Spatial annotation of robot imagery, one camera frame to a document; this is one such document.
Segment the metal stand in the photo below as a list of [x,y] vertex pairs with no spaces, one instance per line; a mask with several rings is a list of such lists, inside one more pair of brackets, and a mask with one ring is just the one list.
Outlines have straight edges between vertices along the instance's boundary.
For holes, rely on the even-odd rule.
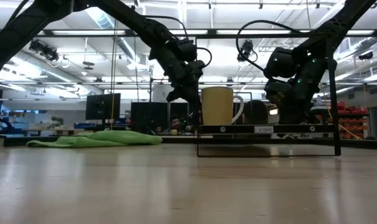
[[[283,38],[283,37],[310,37],[315,34],[267,34],[267,35],[229,35],[221,37],[219,35],[198,35],[195,39],[197,45],[198,39],[235,39],[235,38]],[[333,125],[227,125],[227,126],[204,126],[199,125],[197,131],[197,156],[198,157],[312,157],[312,156],[340,156],[340,136],[338,127],[338,107],[337,107],[337,93],[335,86],[335,69],[337,66],[336,61],[333,59],[333,52],[331,51],[330,44],[327,44],[328,48],[328,70],[330,77],[330,91],[331,91],[331,104],[332,104],[332,119]],[[197,118],[198,124],[201,124],[201,119]],[[277,133],[333,133],[333,143],[334,143],[334,154],[329,155],[315,155],[315,154],[305,154],[305,155],[266,155],[266,156],[206,156],[200,153],[200,144],[214,144],[207,141],[209,139],[202,139],[201,136],[204,134],[277,134]],[[227,139],[224,141],[219,141],[217,144],[261,144],[262,142],[272,142],[273,144],[287,144],[285,139],[259,139],[260,141],[254,139]],[[308,144],[309,139],[291,139],[290,144]]]

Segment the ceiling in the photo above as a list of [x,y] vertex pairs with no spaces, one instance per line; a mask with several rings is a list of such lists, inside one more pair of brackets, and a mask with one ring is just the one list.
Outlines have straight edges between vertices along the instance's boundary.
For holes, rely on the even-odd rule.
[[[0,1],[0,29],[3,28],[17,5],[19,0]],[[316,9],[316,0],[309,0],[308,9],[306,0],[263,0],[263,8],[259,9],[259,1],[250,0],[140,0],[136,12],[145,15],[171,16],[180,19],[187,29],[239,29],[249,21],[264,19],[278,21],[284,25],[295,29],[317,28],[323,21],[333,16],[341,8],[345,1],[320,0],[320,8]],[[132,5],[133,1],[123,1]],[[90,11],[74,12],[60,21],[49,24],[45,29],[50,30],[78,30],[78,29],[99,29],[99,25],[90,16]],[[157,19],[169,29],[181,29],[179,23],[171,20]],[[250,29],[273,29],[269,24],[256,24]],[[118,29],[127,29],[124,24],[118,24]],[[377,29],[377,8],[370,9],[356,23],[354,29]],[[50,63],[54,68],[54,73],[70,75],[76,81],[93,82],[97,78],[110,82],[111,64],[113,61],[113,39],[110,37],[90,37],[87,42],[85,56],[85,37],[38,37],[41,42],[54,47],[60,54],[69,60]],[[126,43],[132,48],[136,55],[143,56],[149,54],[149,47],[139,38],[125,37]],[[213,60],[209,67],[204,70],[203,82],[225,82],[227,78],[234,78],[241,82],[262,82],[265,81],[263,74],[256,68],[237,61],[237,50],[234,39],[197,39],[199,47],[208,48]],[[295,47],[305,39],[253,39],[254,46],[257,46],[259,59],[257,63],[265,67],[272,50],[275,47]],[[25,46],[22,52],[26,53],[27,62],[36,67],[46,70],[49,63],[43,57],[32,54]],[[135,82],[149,81],[150,73],[129,69],[131,62],[125,53],[117,47],[116,49],[116,81]],[[209,61],[209,56],[205,51],[198,51],[198,59]],[[93,70],[85,70],[83,61],[93,62]],[[146,65],[154,66],[156,78],[162,78],[163,71],[156,62],[141,61]],[[136,85],[121,85],[117,88],[133,88]],[[100,90],[107,90],[108,85],[96,87]],[[262,89],[262,86],[248,86],[247,89]]]

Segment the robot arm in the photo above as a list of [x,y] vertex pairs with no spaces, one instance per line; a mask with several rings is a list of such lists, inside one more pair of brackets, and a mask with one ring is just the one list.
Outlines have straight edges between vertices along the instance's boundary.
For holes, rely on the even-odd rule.
[[0,31],[0,71],[48,24],[89,7],[99,7],[135,31],[150,46],[150,59],[159,62],[175,88],[168,96],[169,101],[182,97],[190,104],[199,102],[197,83],[201,72],[196,74],[196,71],[197,67],[201,71],[205,64],[195,61],[197,47],[190,40],[179,40],[166,26],[136,13],[120,0],[35,0]]
[[[314,31],[330,35],[311,37],[293,50],[275,49],[264,69],[269,79],[265,91],[266,98],[279,108],[280,124],[299,124],[309,119],[311,100],[320,91],[318,85],[328,68],[327,51],[338,48],[347,32],[375,2],[347,0],[338,14]],[[273,77],[291,79],[286,83]]]

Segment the green towel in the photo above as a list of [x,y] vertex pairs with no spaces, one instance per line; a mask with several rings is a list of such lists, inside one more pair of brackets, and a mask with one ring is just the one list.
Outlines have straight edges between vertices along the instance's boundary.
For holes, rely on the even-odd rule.
[[115,147],[132,145],[160,144],[162,138],[134,131],[98,131],[96,133],[79,133],[74,136],[59,137],[55,142],[33,140],[28,147]]

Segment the label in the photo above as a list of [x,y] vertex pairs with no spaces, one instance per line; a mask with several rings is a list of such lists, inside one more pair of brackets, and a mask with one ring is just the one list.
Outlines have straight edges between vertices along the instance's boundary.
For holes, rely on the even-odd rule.
[[255,133],[258,133],[258,134],[274,133],[273,126],[255,126],[254,130],[255,130]]

